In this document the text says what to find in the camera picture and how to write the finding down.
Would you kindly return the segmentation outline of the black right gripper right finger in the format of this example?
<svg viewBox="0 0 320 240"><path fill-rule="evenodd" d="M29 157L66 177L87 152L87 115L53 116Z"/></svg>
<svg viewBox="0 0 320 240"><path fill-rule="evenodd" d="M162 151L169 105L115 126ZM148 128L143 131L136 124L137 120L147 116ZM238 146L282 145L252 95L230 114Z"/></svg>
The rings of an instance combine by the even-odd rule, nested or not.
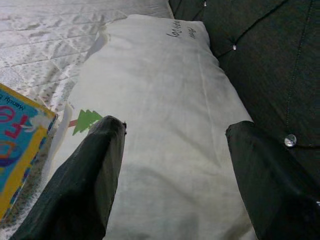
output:
<svg viewBox="0 0 320 240"><path fill-rule="evenodd" d="M241 198L259 240L318 240L320 185L251 121L226 132Z"/></svg>

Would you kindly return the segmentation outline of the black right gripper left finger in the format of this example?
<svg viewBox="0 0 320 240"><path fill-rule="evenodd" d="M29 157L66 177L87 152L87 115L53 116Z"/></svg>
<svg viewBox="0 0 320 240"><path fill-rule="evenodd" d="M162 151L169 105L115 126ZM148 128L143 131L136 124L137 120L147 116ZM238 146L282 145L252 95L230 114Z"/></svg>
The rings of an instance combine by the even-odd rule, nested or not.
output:
<svg viewBox="0 0 320 240"><path fill-rule="evenodd" d="M12 239L103 239L118 187L126 133L126 123L113 116L95 123L55 171Z"/></svg>

